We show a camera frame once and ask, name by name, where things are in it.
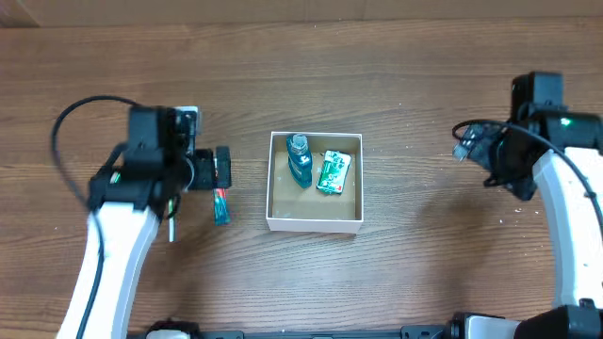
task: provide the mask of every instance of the cable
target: cable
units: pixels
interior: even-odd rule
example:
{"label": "cable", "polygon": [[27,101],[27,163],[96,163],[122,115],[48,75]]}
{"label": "cable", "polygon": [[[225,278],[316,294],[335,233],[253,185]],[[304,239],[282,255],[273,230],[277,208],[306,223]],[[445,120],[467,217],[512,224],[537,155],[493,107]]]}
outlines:
{"label": "cable", "polygon": [[457,134],[457,131],[459,129],[472,125],[472,124],[481,124],[481,125],[493,124],[496,126],[500,126],[501,128],[508,128],[515,132],[519,132],[523,135],[531,137],[534,140],[540,142],[541,144],[547,146],[549,149],[553,150],[553,152],[556,155],[558,155],[565,162],[565,164],[567,164],[567,166],[569,166],[569,168],[576,174],[576,176],[578,177],[578,179],[584,186],[584,189],[586,190],[586,195],[588,196],[588,198],[591,199],[591,203],[593,204],[593,208],[595,209],[596,219],[599,222],[599,228],[601,229],[601,232],[603,233],[603,213],[601,212],[601,206],[599,206],[599,203],[596,199],[596,193],[593,191],[593,188],[588,183],[588,179],[584,176],[584,174],[582,174],[582,172],[579,170],[578,166],[576,166],[576,164],[574,164],[574,162],[569,157],[567,157],[567,155],[565,155],[565,153],[562,150],[557,148],[557,146],[553,145],[552,142],[548,141],[544,137],[541,137],[524,127],[521,127],[514,123],[503,122],[503,121],[491,121],[491,120],[463,121],[461,123],[456,124],[454,127],[452,127],[452,136],[459,141],[473,140],[473,138],[461,137]]}
{"label": "cable", "polygon": [[79,189],[74,180],[72,180],[71,176],[63,166],[60,160],[60,152],[57,147],[57,135],[58,130],[60,129],[60,125],[63,123],[65,118],[72,113],[76,108],[81,105],[85,105],[95,101],[116,101],[128,105],[139,105],[137,102],[124,99],[122,97],[113,96],[113,95],[96,95],[91,96],[89,98],[82,99],[78,102],[71,104],[69,107],[65,108],[64,111],[58,116],[55,121],[55,125],[53,126],[53,130],[50,134],[50,152],[53,157],[53,163],[57,167],[58,172],[60,173],[63,181],[67,184],[67,187],[72,191],[75,197],[84,205],[84,207],[92,213],[92,218],[94,220],[94,225],[96,226],[96,232],[98,233],[98,264],[96,265],[96,273],[94,274],[94,283],[92,284],[92,289],[90,290],[90,296],[88,298],[88,303],[86,304],[86,309],[84,310],[84,314],[82,315],[82,321],[79,324],[79,329],[77,330],[77,339],[81,339],[84,336],[84,331],[86,330],[86,325],[88,324],[88,318],[90,317],[90,311],[92,310],[92,305],[94,304],[94,300],[96,299],[96,294],[98,292],[98,286],[101,282],[101,276],[103,274],[103,264],[105,263],[105,240],[103,239],[103,232],[101,229],[101,222],[98,219],[97,213],[90,210],[88,204],[86,202],[86,198],[84,194]]}

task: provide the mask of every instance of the cardboard box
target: cardboard box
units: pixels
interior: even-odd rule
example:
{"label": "cardboard box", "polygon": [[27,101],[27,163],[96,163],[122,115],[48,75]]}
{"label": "cardboard box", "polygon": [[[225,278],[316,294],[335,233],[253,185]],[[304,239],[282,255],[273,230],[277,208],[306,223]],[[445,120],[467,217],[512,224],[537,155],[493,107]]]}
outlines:
{"label": "cardboard box", "polygon": [[[308,137],[312,153],[312,185],[306,189],[295,182],[287,163],[286,137],[295,133]],[[316,188],[326,151],[351,155],[342,194]],[[266,198],[270,230],[357,234],[365,220],[362,161],[362,135],[272,132]]]}

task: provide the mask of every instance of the bottle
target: bottle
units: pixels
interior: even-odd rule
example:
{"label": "bottle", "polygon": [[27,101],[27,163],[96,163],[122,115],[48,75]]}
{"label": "bottle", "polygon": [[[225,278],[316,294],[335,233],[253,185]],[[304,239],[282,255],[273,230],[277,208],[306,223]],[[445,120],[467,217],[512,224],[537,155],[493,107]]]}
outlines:
{"label": "bottle", "polygon": [[289,153],[289,169],[293,179],[301,188],[308,188],[312,185],[312,154],[308,138],[301,134],[288,136],[286,150]]}

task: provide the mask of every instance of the open box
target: open box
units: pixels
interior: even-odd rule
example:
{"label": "open box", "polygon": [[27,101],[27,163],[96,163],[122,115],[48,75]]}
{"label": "open box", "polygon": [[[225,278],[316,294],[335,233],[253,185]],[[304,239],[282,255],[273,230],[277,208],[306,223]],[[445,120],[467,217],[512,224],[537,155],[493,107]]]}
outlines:
{"label": "open box", "polygon": [[[286,137],[308,137],[312,153],[312,185],[301,188],[289,169]],[[324,153],[351,155],[341,194],[317,189]],[[341,133],[272,132],[266,199],[266,221],[271,231],[356,234],[365,219],[362,174],[362,135]]]}

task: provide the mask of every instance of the wood grain surface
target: wood grain surface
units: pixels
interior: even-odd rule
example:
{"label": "wood grain surface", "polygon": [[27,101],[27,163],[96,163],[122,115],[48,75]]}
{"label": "wood grain surface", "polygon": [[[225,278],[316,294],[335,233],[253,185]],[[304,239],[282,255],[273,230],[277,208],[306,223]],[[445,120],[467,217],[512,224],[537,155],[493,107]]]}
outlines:
{"label": "wood grain surface", "polygon": [[[180,241],[162,225],[130,329],[168,316],[204,330],[395,329],[454,311],[550,308],[538,197],[485,189],[450,128],[509,115],[514,76],[565,74],[566,102],[603,112],[603,20],[443,20],[0,30],[0,337],[52,338],[69,305],[86,212],[52,167],[59,112],[92,94],[200,105],[198,145],[230,145],[234,223],[187,194]],[[126,107],[93,104],[60,148],[80,185],[125,139]],[[357,236],[271,233],[270,131],[363,134]]]}

